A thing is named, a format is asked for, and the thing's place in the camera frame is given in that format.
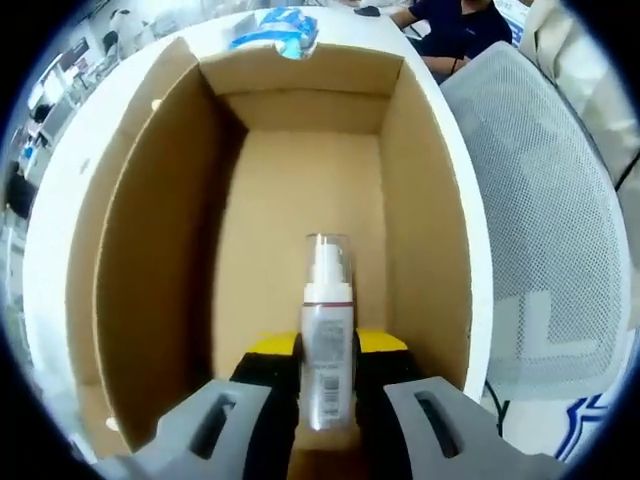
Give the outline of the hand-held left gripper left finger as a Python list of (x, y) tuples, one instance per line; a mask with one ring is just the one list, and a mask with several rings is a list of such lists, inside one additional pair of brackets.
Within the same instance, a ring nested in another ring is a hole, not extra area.
[(133, 479), (284, 479), (298, 425), (300, 337), (251, 347), (228, 380), (214, 379), (164, 414), (130, 459)]

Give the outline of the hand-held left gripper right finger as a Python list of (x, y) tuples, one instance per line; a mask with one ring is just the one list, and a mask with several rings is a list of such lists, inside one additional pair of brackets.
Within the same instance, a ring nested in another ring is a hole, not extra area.
[(373, 479), (559, 479), (563, 462), (526, 454), (496, 418), (442, 377), (426, 377), (407, 345), (357, 332), (355, 414)]

